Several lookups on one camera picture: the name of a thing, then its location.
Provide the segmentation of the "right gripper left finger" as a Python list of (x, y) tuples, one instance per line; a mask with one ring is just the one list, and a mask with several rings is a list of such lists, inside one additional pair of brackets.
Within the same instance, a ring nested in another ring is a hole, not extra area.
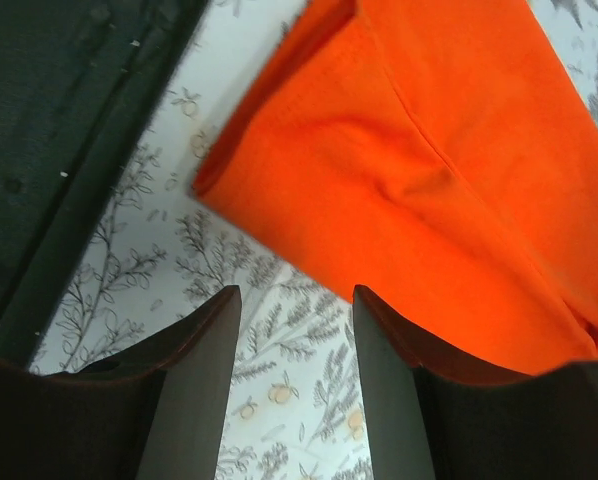
[(0, 479), (213, 478), (240, 314), (227, 286), (76, 373), (0, 358)]

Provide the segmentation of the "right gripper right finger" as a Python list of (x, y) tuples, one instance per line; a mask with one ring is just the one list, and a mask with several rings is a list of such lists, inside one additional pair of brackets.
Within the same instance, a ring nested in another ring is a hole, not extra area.
[(365, 286), (353, 323), (376, 478), (598, 479), (598, 361), (501, 368)]

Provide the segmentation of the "orange t shirt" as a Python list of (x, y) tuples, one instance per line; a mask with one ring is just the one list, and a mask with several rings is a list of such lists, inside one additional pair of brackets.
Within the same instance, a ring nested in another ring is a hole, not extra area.
[(483, 360), (598, 359), (598, 129), (523, 1), (313, 1), (193, 183)]

